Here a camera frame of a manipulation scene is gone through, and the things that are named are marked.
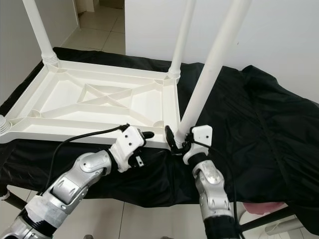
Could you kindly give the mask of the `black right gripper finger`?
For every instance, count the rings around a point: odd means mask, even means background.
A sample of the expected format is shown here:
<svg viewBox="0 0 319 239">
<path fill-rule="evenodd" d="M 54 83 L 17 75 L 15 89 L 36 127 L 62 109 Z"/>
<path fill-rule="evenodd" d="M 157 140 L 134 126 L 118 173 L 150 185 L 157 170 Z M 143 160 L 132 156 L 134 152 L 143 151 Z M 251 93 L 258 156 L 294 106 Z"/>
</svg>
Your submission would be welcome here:
<svg viewBox="0 0 319 239">
<path fill-rule="evenodd" d="M 165 139 L 167 145 L 169 146 L 169 150 L 178 150 L 177 141 L 175 140 L 175 136 L 173 134 L 173 130 L 169 127 L 169 125 L 164 126 L 165 131 Z"/>
</svg>

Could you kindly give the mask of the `white plastic table leg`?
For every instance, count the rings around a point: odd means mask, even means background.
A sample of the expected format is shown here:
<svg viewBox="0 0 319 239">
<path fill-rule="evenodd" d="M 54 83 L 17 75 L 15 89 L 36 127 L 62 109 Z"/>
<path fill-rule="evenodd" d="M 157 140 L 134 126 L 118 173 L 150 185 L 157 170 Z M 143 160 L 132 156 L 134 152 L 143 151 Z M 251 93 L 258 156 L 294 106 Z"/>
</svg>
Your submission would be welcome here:
<svg viewBox="0 0 319 239">
<path fill-rule="evenodd" d="M 22 0 L 22 2 L 35 34 L 35 38 L 38 41 L 43 64 L 59 67 L 59 58 L 55 54 L 48 35 L 46 34 L 45 25 L 43 24 L 35 0 Z"/>
<path fill-rule="evenodd" d="M 191 22 L 193 20 L 194 7 L 196 5 L 196 2 L 197 0 L 186 0 L 185 2 L 185 10 L 180 23 L 171 65 L 169 66 L 169 70 L 167 72 L 167 76 L 170 79 L 174 80 L 176 84 L 179 82 L 181 76 L 180 67 L 184 57 L 185 46 L 187 43 L 187 37 L 189 34 Z"/>
<path fill-rule="evenodd" d="M 10 132 L 13 127 L 12 123 L 9 119 L 5 118 L 5 116 L 0 115 L 0 135 L 7 134 Z"/>
<path fill-rule="evenodd" d="M 185 135 L 191 127 L 196 125 L 230 48 L 235 44 L 235 39 L 248 14 L 252 1 L 232 0 L 175 133 L 174 139 L 178 146 L 185 142 Z"/>
</svg>

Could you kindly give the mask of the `white plastic table top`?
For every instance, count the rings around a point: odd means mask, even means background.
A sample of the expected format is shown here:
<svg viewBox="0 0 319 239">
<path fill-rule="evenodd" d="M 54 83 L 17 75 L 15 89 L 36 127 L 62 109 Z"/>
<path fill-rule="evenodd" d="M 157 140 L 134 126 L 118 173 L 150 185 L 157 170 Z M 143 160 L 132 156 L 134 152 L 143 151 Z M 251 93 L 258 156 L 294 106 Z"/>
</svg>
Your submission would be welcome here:
<svg viewBox="0 0 319 239">
<path fill-rule="evenodd" d="M 177 84 L 165 72 L 136 70 L 86 62 L 45 65 L 5 115 L 13 127 L 0 143 L 16 139 L 112 145 L 129 124 L 155 132 L 147 147 L 168 148 L 164 126 L 180 123 Z"/>
</svg>

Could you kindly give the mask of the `pink plastic stool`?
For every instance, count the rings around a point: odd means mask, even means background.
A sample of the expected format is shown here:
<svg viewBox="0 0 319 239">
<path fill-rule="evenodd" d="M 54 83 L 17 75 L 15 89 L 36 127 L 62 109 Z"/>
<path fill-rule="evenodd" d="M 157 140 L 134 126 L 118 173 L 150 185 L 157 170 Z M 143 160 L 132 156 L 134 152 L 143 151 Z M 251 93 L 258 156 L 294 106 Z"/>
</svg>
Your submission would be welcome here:
<svg viewBox="0 0 319 239">
<path fill-rule="evenodd" d="M 245 210 L 251 214 L 263 215 L 285 207 L 284 202 L 247 203 L 242 202 Z"/>
</svg>

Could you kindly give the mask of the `black cloth table cover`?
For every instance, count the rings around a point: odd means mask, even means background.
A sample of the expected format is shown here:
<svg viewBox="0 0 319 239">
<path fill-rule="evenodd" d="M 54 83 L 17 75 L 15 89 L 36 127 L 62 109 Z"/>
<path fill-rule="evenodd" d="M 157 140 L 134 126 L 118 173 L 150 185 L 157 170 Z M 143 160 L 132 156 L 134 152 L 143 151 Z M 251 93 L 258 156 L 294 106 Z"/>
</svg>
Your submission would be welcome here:
<svg viewBox="0 0 319 239">
<path fill-rule="evenodd" d="M 55 47 L 64 61 L 88 62 L 166 72 L 169 61 L 80 51 Z M 180 114 L 185 110 L 203 63 L 183 63 L 178 83 Z M 319 105 L 291 93 L 275 77 L 255 66 L 235 70 L 224 66 L 198 125 L 213 127 L 211 152 L 217 168 L 225 174 L 225 189 L 234 201 L 248 203 L 281 201 L 292 207 L 310 231 L 319 227 Z M 59 142 L 17 139 L 0 145 L 0 184 L 39 191 L 46 182 L 50 159 Z M 70 168 L 82 153 L 106 145 L 69 143 L 54 162 L 53 176 Z M 198 204 L 194 178 L 181 157 L 168 151 L 146 148 L 142 159 L 149 167 L 130 169 L 102 178 L 88 191 L 87 199 L 115 199 L 145 208 Z M 233 176 L 229 185 L 223 160 Z"/>
</svg>

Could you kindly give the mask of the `black metal table frame leg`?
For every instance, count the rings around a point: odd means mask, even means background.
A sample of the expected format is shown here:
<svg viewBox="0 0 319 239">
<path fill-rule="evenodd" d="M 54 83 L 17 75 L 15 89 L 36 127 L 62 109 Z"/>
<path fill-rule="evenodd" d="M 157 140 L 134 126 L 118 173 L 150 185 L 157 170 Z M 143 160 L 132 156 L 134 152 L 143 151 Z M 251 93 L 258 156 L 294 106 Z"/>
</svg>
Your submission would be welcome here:
<svg viewBox="0 0 319 239">
<path fill-rule="evenodd" d="M 16 207 L 19 210 L 25 208 L 25 206 L 27 205 L 27 202 L 25 200 L 12 193 L 7 187 L 5 187 L 3 190 L 4 193 L 0 197 L 0 200 L 6 201 L 8 204 Z"/>
<path fill-rule="evenodd" d="M 246 232 L 248 230 L 257 228 L 258 226 L 264 226 L 268 223 L 284 219 L 285 217 L 294 216 L 294 214 L 295 212 L 291 207 L 284 207 L 282 209 L 276 210 L 275 212 L 240 225 L 239 228 L 242 232 Z"/>
</svg>

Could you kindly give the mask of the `white door frame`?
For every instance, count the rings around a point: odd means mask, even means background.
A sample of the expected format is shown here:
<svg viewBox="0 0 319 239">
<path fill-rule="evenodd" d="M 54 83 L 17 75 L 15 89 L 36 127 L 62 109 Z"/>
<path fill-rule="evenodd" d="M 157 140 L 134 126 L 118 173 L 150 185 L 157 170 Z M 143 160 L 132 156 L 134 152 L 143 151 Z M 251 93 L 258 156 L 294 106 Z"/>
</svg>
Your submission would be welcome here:
<svg viewBox="0 0 319 239">
<path fill-rule="evenodd" d="M 85 13 L 94 13 L 99 0 L 73 0 L 74 9 L 77 14 L 77 23 L 80 23 L 80 17 Z"/>
</svg>

